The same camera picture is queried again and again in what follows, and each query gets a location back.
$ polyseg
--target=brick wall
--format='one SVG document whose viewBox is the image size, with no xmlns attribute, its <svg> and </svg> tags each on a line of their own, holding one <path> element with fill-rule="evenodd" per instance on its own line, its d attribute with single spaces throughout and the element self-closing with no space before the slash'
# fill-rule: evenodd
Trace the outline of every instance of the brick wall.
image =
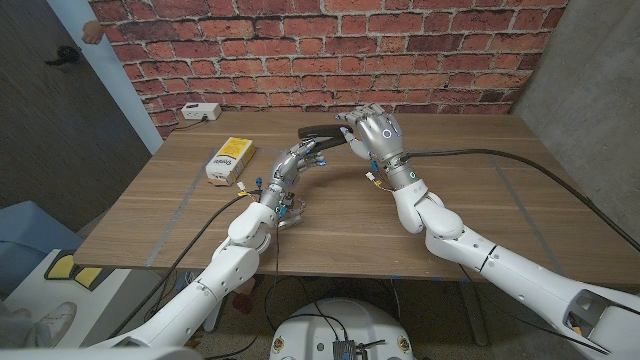
<svg viewBox="0 0 640 360">
<path fill-rule="evenodd" d="M 568 0 L 93 1 L 161 135 L 226 111 L 504 114 Z"/>
</svg>

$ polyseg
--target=table leg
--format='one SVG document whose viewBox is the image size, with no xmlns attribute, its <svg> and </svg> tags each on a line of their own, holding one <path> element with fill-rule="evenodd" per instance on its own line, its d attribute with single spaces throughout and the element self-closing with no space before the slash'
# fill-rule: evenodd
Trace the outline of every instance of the table leg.
<svg viewBox="0 0 640 360">
<path fill-rule="evenodd" d="M 489 336 L 487 335 L 487 329 L 484 325 L 484 319 L 482 318 L 482 311 L 480 310 L 476 290 L 470 282 L 460 282 L 459 286 L 465 308 L 467 309 L 469 323 L 471 324 L 473 339 L 477 345 L 487 346 L 489 344 Z"/>
</svg>

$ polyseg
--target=wooden table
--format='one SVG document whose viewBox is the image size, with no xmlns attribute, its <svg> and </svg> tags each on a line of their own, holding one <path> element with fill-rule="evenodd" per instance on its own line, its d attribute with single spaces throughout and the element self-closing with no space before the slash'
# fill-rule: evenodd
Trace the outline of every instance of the wooden table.
<svg viewBox="0 0 640 360">
<path fill-rule="evenodd" d="M 209 216 L 238 189 L 207 182 L 203 166 L 229 136 L 255 141 L 240 176 L 254 188 L 275 158 L 297 143 L 297 128 L 336 123 L 327 113 L 223 113 L 217 121 L 174 132 L 76 253 L 87 266 L 168 268 Z M 398 114 L 409 151 L 491 148 L 528 157 L 575 183 L 517 116 Z M 304 222 L 280 232 L 280 274 L 454 280 L 456 264 L 407 233 L 390 193 L 364 174 L 368 162 L 348 146 L 325 152 L 327 166 L 295 189 Z M 414 158 L 414 170 L 465 224 L 553 271 L 604 285 L 640 284 L 640 256 L 566 190 L 524 164 L 488 155 Z M 180 263 L 202 269 L 248 205 L 224 212 Z M 275 243 L 259 273 L 275 272 Z"/>
</svg>

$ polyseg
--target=cardboard box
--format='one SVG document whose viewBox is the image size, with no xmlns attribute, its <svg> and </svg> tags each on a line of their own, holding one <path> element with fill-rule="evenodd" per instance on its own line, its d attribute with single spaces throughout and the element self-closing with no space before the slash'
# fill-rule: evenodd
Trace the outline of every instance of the cardboard box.
<svg viewBox="0 0 640 360">
<path fill-rule="evenodd" d="M 252 140 L 230 137 L 207 164 L 209 182 L 215 185 L 233 184 L 255 152 Z"/>
</svg>

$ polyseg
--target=black handle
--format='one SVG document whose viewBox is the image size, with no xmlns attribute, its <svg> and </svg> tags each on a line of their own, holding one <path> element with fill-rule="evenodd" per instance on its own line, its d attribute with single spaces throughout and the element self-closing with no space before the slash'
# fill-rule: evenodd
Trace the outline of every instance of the black handle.
<svg viewBox="0 0 640 360">
<path fill-rule="evenodd" d="M 74 64 L 80 60 L 80 53 L 71 46 L 60 46 L 58 48 L 58 58 L 56 60 L 45 61 L 45 64 L 51 66 L 60 66 L 62 64 Z"/>
</svg>

